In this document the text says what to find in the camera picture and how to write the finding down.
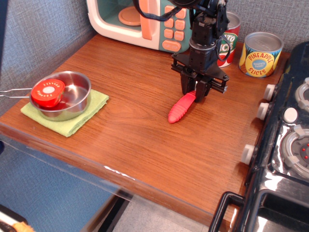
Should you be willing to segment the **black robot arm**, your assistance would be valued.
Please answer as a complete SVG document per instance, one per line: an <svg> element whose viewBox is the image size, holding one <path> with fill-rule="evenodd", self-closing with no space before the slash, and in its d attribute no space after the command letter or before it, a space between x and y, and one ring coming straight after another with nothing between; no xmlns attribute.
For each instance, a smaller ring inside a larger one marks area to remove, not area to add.
<svg viewBox="0 0 309 232"><path fill-rule="evenodd" d="M180 73L183 94L196 92L196 102L201 102L211 89L226 92L228 75L217 62L220 46L226 40L228 29L225 0L192 0L189 8L192 35L187 54L173 54L171 68Z"/></svg>

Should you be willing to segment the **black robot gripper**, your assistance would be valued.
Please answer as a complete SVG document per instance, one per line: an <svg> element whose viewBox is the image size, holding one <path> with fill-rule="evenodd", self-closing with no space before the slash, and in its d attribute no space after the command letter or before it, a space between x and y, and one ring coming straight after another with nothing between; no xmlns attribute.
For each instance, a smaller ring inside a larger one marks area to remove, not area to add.
<svg viewBox="0 0 309 232"><path fill-rule="evenodd" d="M229 77L217 65L220 44L212 42L210 45L200 45L190 42L189 45L188 54L172 54L171 68L181 74L183 95L196 90L195 102L201 102L211 89L226 92Z"/></svg>

